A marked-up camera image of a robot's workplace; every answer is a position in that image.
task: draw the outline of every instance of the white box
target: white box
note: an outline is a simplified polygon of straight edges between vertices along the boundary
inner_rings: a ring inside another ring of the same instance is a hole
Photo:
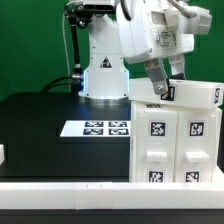
[[[213,109],[223,103],[223,83],[170,80],[169,93],[159,96],[149,78],[131,79],[129,99],[181,107]]]
[[[112,183],[80,183],[76,186],[76,209],[112,208]]]
[[[132,102],[130,182],[172,182],[177,111]]]
[[[176,182],[211,182],[215,173],[220,109],[178,108]]]
[[[0,145],[0,165],[5,161],[4,146]]]

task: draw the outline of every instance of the white foam block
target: white foam block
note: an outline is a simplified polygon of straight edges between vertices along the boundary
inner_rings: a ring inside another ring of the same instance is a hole
[[[170,80],[169,93],[154,94],[149,78],[131,79],[129,99],[201,109],[216,108],[223,103],[223,83]]]
[[[212,181],[217,162],[217,125],[220,126],[217,110],[178,108],[176,182]]]
[[[173,181],[177,111],[132,102],[130,181]]]
[[[112,183],[82,183],[76,187],[76,209],[112,208]]]
[[[5,161],[4,146],[0,145],[0,165]]]
[[[75,209],[69,183],[1,183],[0,209]]]
[[[113,208],[224,208],[223,183],[118,183],[113,188]]]

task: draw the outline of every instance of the black platform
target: black platform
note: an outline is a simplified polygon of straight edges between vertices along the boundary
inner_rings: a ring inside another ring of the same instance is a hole
[[[71,94],[16,94],[0,103],[0,181],[128,181],[129,137],[61,138],[66,120],[129,120],[130,105],[78,103]]]
[[[91,106],[64,93],[12,95],[0,103],[0,144],[6,154],[0,181],[127,182],[128,137],[60,138],[59,134],[66,120],[129,119],[130,105]],[[223,138],[220,145],[222,155]],[[224,210],[0,210],[0,224],[5,223],[223,224]]]

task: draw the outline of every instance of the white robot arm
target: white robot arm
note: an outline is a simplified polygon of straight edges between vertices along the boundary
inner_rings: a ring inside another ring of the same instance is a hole
[[[194,50],[194,34],[207,34],[208,10],[175,0],[126,0],[117,6],[122,52],[130,64],[144,62],[154,92],[165,94],[168,82],[163,58],[173,75],[184,77],[183,54]]]

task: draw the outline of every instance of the cable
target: cable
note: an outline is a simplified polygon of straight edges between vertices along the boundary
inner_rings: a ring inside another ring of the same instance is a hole
[[[49,90],[49,88],[51,89],[52,86],[54,86],[55,84],[57,84],[57,82],[66,80],[66,79],[73,79],[72,76],[63,76],[60,78],[55,79],[54,81],[50,82],[49,84],[47,84],[42,90],[41,93],[45,93],[46,91]]]
[[[175,0],[167,0],[169,3],[171,3],[175,8],[177,8],[179,11],[183,12],[184,7],[182,7],[180,4],[178,4]]]
[[[181,14],[187,18],[193,18],[197,16],[197,13],[191,9],[184,6],[181,6],[176,0],[167,0],[170,4],[172,4],[175,8],[177,8]]]
[[[58,86],[67,86],[67,85],[69,85],[69,83],[58,83],[58,84],[54,84],[54,85],[49,86],[48,88],[46,88],[43,93],[47,93],[52,88],[55,88],[55,87],[58,87]]]
[[[66,64],[67,64],[67,73],[68,76],[70,75],[70,63],[69,63],[69,56],[68,56],[68,46],[67,46],[67,41],[66,41],[66,34],[65,34],[65,16],[63,14],[62,17],[62,33],[63,33],[63,41],[64,41],[64,48],[65,48],[65,57],[66,57]]]
[[[121,0],[121,8],[122,8],[122,11],[124,13],[124,17],[128,20],[128,21],[131,21],[131,15],[128,11],[128,7],[127,7],[127,4],[126,4],[126,1],[125,0]]]
[[[68,2],[68,3],[67,3],[67,6],[72,5],[72,4],[77,5],[77,3],[83,3],[83,1],[82,1],[82,0],[73,0],[73,1],[71,1],[71,2]]]

